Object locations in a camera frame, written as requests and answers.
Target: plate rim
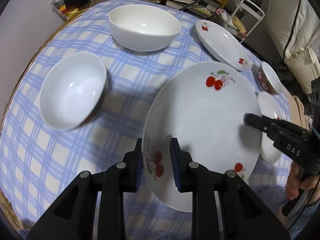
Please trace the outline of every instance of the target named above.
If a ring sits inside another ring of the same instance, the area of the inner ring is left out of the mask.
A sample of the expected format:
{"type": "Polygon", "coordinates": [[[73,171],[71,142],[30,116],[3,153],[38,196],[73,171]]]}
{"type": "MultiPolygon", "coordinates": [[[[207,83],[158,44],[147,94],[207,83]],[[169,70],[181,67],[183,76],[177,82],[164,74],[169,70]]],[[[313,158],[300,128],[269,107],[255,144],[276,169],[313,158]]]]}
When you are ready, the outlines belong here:
{"type": "MultiPolygon", "coordinates": [[[[206,20],[198,20],[198,21],[195,23],[195,29],[196,29],[196,32],[197,32],[197,34],[198,34],[198,38],[199,38],[200,42],[203,44],[203,46],[204,46],[205,48],[206,48],[206,46],[205,46],[205,44],[201,41],[201,39],[206,43],[207,46],[209,46],[209,47],[212,49],[212,47],[208,44],[208,42],[205,41],[205,39],[204,39],[203,35],[201,34],[200,30],[198,30],[198,28],[197,28],[197,25],[199,25],[199,24],[202,23],[202,22],[207,22],[207,21],[206,21],[206,20]]],[[[245,60],[247,60],[247,61],[249,60],[247,52],[244,50],[244,48],[243,48],[242,45],[239,43],[239,41],[238,41],[228,30],[226,30],[225,28],[223,28],[222,26],[220,26],[220,25],[217,24],[217,23],[214,23],[214,22],[210,22],[210,23],[218,26],[218,28],[220,28],[221,30],[229,33],[229,34],[233,37],[233,40],[235,40],[235,41],[240,45],[239,48],[241,48],[241,49],[244,51],[244,55],[246,56],[246,59],[245,59],[245,60]]],[[[216,57],[216,56],[213,55],[208,49],[207,49],[207,51],[208,51],[213,57],[216,57]]],[[[245,67],[245,68],[240,68],[240,67],[238,67],[238,66],[236,66],[236,65],[228,62],[228,61],[227,61],[225,58],[223,58],[218,52],[215,51],[215,53],[216,53],[216,55],[218,55],[218,56],[220,57],[220,59],[222,59],[222,61],[224,61],[224,62],[221,62],[221,61],[220,61],[221,63],[225,63],[226,65],[229,65],[229,66],[231,66],[232,68],[234,68],[234,69],[236,69],[236,70],[243,71],[243,70],[246,70],[246,69],[248,68],[248,66],[245,67]]]]}
{"type": "MultiPolygon", "coordinates": [[[[278,107],[278,109],[279,109],[279,111],[280,111],[280,113],[281,113],[281,118],[283,118],[283,114],[282,114],[281,108],[280,108],[280,106],[278,105],[277,101],[273,98],[272,95],[270,95],[269,93],[267,93],[267,92],[265,92],[265,91],[261,91],[261,92],[259,92],[259,93],[257,94],[257,100],[258,100],[258,103],[259,103],[260,111],[261,111],[261,106],[260,106],[260,102],[259,102],[259,97],[261,97],[260,95],[268,95],[268,98],[271,98],[271,99],[276,103],[276,106],[278,107]]],[[[272,140],[269,139],[265,133],[262,134],[261,149],[260,149],[260,155],[261,155],[261,157],[262,157],[267,163],[271,163],[271,164],[276,163],[276,162],[278,161],[278,159],[281,157],[282,152],[280,152],[280,151],[278,150],[279,158],[277,158],[276,161],[274,161],[274,162],[269,162],[269,161],[267,161],[267,160],[265,159],[265,157],[267,156],[267,155],[265,154],[266,151],[263,150],[263,148],[265,147],[265,146],[263,145],[263,141],[265,141],[265,143],[268,143],[268,144],[272,142],[272,140]]]]}

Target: small red patterned bowl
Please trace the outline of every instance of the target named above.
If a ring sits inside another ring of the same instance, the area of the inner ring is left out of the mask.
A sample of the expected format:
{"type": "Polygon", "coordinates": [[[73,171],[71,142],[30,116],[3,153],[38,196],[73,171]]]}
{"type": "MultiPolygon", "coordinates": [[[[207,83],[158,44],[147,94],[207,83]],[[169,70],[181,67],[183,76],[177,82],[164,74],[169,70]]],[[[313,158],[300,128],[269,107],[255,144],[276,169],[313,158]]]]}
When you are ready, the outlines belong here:
{"type": "Polygon", "coordinates": [[[262,61],[258,70],[258,79],[262,88],[269,94],[277,95],[282,93],[280,79],[267,62],[262,61]]]}

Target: wall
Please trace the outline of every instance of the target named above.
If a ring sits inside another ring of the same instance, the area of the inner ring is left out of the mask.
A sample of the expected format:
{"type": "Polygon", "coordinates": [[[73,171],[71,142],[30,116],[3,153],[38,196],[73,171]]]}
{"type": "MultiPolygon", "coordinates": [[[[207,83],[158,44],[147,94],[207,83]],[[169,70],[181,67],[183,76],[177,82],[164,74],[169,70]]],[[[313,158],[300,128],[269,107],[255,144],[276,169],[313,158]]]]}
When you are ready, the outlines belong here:
{"type": "Polygon", "coordinates": [[[0,121],[28,62],[62,23],[47,0],[10,0],[0,15],[0,121]]]}
{"type": "MultiPolygon", "coordinates": [[[[261,9],[266,12],[269,0],[263,0],[261,9]]],[[[247,13],[241,21],[246,27],[247,31],[254,25],[256,19],[247,13]]],[[[258,26],[252,31],[252,33],[245,40],[250,47],[257,51],[261,56],[263,56],[269,63],[274,62],[280,57],[280,54],[274,45],[271,37],[269,36],[265,26],[265,22],[262,21],[258,26]]]]}

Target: white ceramic bowl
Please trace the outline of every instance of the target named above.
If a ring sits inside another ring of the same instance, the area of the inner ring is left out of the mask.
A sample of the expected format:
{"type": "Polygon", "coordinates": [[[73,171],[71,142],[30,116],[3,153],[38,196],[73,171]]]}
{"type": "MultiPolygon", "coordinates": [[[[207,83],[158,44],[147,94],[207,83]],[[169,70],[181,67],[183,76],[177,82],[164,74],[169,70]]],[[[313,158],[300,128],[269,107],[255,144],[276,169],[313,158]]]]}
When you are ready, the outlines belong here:
{"type": "Polygon", "coordinates": [[[95,54],[79,52],[59,61],[40,91],[40,113],[55,130],[80,125],[94,109],[107,86],[107,70],[95,54]]]}
{"type": "Polygon", "coordinates": [[[280,79],[267,62],[262,61],[258,70],[258,79],[262,88],[269,94],[277,95],[282,93],[280,79]]]}
{"type": "Polygon", "coordinates": [[[128,4],[109,13],[112,36],[135,52],[148,52],[168,46],[180,32],[176,17],[157,7],[128,4]]]}

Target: white rack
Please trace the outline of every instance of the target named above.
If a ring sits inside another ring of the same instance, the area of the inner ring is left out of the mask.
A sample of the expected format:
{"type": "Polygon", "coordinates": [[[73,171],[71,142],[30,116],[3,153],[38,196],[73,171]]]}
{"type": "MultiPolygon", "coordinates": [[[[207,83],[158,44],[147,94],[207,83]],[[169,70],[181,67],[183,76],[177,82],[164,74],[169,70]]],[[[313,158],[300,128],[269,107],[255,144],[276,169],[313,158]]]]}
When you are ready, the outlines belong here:
{"type": "MultiPolygon", "coordinates": [[[[230,28],[229,26],[228,26],[228,23],[231,21],[231,19],[235,16],[235,14],[237,13],[237,11],[239,10],[239,8],[243,8],[244,10],[246,10],[248,13],[250,13],[251,15],[253,15],[258,21],[255,23],[255,25],[249,30],[249,32],[247,33],[247,37],[249,36],[249,34],[254,30],[254,28],[264,19],[264,16],[265,16],[265,14],[264,14],[264,12],[257,6],[257,5],[255,5],[253,2],[251,2],[250,0],[234,0],[235,1],[235,3],[236,3],[236,10],[232,13],[232,15],[230,16],[230,18],[229,18],[229,20],[226,22],[226,23],[223,23],[223,27],[227,30],[227,31],[229,31],[231,34],[233,34],[234,36],[237,36],[238,35],[238,32],[237,31],[235,31],[234,29],[232,29],[232,28],[230,28]],[[258,10],[259,10],[259,12],[261,13],[261,14],[258,14],[258,13],[256,13],[254,10],[252,10],[249,6],[247,6],[247,5],[245,5],[244,4],[244,1],[247,1],[248,3],[250,3],[250,4],[252,4],[254,7],[256,7],[258,10]]],[[[246,37],[241,37],[240,38],[241,39],[241,42],[240,43],[242,43],[245,39],[246,39],[246,37]]]]}

